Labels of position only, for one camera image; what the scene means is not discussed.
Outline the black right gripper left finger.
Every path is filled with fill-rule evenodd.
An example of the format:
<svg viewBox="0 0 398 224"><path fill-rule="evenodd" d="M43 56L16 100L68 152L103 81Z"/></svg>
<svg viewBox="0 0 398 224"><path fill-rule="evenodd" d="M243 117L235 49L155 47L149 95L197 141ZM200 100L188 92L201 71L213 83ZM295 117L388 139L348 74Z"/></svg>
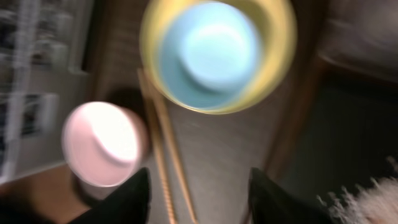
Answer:
<svg viewBox="0 0 398 224"><path fill-rule="evenodd" d="M139 169L125 183L103 200L83 192L77 176L72 177L73 190L78 198L90 207L70 224L146 224L150 211L150 172Z"/></svg>

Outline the rice grains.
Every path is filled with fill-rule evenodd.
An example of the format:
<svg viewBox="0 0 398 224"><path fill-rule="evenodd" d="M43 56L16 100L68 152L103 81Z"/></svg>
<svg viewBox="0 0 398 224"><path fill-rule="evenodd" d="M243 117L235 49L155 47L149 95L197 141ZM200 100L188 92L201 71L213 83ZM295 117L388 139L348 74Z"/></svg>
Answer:
<svg viewBox="0 0 398 224"><path fill-rule="evenodd" d="M373 186L365 189L356 185L354 195L342 186L343 194L329 193L332 203L318 195L317 200L327 211L333 223L344 224L397 224L397 178L371 178Z"/></svg>

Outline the light blue bowl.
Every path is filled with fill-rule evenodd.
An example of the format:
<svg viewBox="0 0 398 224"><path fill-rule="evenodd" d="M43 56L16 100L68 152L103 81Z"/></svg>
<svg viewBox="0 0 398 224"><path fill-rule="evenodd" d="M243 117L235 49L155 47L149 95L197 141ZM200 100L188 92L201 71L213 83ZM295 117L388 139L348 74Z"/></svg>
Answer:
<svg viewBox="0 0 398 224"><path fill-rule="evenodd" d="M217 1L190 6L159 47L160 78L179 103L218 109L243 94L262 57L259 34L239 9Z"/></svg>

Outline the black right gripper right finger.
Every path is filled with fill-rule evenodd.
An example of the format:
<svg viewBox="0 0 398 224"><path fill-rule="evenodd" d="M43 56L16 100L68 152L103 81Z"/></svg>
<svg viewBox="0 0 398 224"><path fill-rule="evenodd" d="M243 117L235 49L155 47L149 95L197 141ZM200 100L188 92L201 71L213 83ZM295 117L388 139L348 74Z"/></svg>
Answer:
<svg viewBox="0 0 398 224"><path fill-rule="evenodd" d="M253 224L331 224L322 210L289 195L258 168L249 178L248 204Z"/></svg>

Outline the pink white bowl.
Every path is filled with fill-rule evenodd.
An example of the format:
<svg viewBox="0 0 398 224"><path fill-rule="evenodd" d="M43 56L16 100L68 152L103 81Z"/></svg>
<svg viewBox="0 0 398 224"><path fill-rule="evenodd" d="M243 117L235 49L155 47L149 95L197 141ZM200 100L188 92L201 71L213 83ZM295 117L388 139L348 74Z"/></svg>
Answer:
<svg viewBox="0 0 398 224"><path fill-rule="evenodd" d="M62 129L62 150L72 172L96 187L127 181L149 150L146 124L137 113L103 101L76 107Z"/></svg>

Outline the wooden chopstick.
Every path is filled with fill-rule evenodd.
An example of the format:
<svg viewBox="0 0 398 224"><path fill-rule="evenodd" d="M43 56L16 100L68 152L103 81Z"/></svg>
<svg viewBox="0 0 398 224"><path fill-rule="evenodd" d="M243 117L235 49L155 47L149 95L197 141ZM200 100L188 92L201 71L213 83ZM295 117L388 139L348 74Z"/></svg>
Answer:
<svg viewBox="0 0 398 224"><path fill-rule="evenodd" d="M188 212L190 214L190 218L192 220L192 223L198 224L198 218L193 204L191 191L187 182L185 169L180 156L180 149L175 137L175 132L172 126L167 105L162 94L158 90L156 90L155 86L151 83L150 75L145 70L144 77L146 78L151 96L153 97L157 116L160 121L160 125L164 134L165 141L167 143L169 153L172 157L173 165L177 173L178 181L181 186L181 190L188 208Z"/></svg>
<svg viewBox="0 0 398 224"><path fill-rule="evenodd" d="M174 204L172 202L172 194L170 191L169 177L167 174L167 167L165 164L165 154L162 142L162 136L160 131L160 126L157 118L157 113L155 110L155 104L152 99L152 94L150 92L150 85L146 79L143 69L139 68L137 70L137 76L139 79L139 85L144 99L144 104L146 108L146 116L148 120L148 127L150 132L150 138L152 141L153 151L155 155L155 161L157 164L159 179L162 186L163 196L165 200L165 206L167 209L167 214L169 217L170 224L177 224L177 217L175 215Z"/></svg>

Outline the yellow plate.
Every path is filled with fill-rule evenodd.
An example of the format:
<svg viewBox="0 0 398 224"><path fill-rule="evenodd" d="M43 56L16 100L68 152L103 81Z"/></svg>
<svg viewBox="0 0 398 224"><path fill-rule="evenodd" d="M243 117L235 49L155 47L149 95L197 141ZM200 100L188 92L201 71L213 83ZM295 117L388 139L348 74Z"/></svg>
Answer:
<svg viewBox="0 0 398 224"><path fill-rule="evenodd" d="M142 62L150 81L170 101L205 114L228 114L249 108L269 96L286 76L297 42L295 14L288 1L217 1L229 4L254 24L261 43L258 69L238 99L212 110L185 106L173 98L160 78L159 47L167 29L181 13L194 4L208 1L151 1L144 13L140 31Z"/></svg>

